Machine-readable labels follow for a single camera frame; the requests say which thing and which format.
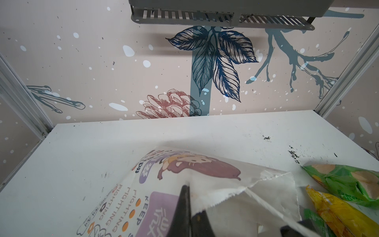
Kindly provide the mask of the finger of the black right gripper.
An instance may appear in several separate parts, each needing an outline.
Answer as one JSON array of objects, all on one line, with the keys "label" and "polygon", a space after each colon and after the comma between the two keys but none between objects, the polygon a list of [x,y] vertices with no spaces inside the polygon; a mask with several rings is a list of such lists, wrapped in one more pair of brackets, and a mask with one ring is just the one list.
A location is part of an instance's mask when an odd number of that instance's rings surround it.
[{"label": "finger of the black right gripper", "polygon": [[282,237],[317,237],[318,233],[311,220],[303,220],[298,223],[280,228]]}]

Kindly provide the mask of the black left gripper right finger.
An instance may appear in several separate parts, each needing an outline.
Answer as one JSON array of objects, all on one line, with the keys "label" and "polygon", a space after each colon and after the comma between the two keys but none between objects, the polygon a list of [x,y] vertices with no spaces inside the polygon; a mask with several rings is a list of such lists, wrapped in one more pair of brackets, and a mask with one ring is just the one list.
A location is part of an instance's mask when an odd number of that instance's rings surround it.
[{"label": "black left gripper right finger", "polygon": [[205,210],[192,217],[190,224],[191,237],[215,237]]}]

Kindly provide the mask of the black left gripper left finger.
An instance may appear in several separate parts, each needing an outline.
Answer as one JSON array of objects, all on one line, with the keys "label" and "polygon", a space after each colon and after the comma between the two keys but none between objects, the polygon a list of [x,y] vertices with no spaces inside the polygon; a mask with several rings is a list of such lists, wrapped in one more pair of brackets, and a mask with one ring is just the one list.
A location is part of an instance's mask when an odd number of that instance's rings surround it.
[{"label": "black left gripper left finger", "polygon": [[191,237],[190,187],[181,188],[173,220],[167,237]]}]

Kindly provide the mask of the green snack bag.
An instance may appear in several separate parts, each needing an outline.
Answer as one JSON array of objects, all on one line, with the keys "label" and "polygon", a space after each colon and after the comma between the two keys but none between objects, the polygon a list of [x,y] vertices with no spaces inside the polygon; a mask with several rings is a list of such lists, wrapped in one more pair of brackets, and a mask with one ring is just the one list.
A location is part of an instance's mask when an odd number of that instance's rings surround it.
[{"label": "green snack bag", "polygon": [[331,194],[371,209],[379,208],[379,173],[345,165],[309,165],[302,167]]},{"label": "green snack bag", "polygon": [[317,213],[310,209],[304,209],[304,218],[300,224],[312,231],[315,231],[321,237],[336,237],[326,222]]}]

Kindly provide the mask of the white printed paper bag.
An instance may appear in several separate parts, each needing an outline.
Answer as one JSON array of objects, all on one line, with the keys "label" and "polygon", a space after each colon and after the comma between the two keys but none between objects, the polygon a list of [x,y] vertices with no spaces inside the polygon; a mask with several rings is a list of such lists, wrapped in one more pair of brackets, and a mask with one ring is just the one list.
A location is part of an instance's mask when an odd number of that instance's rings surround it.
[{"label": "white printed paper bag", "polygon": [[193,151],[147,153],[78,237],[315,237],[291,173]]}]

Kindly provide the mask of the yellow snack bag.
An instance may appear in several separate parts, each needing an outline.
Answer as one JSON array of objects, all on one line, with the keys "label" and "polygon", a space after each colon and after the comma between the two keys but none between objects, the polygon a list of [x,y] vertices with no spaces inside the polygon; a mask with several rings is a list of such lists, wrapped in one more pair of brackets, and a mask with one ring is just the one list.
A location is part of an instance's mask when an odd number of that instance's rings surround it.
[{"label": "yellow snack bag", "polygon": [[379,224],[340,198],[306,187],[317,214],[337,237],[377,237]]}]

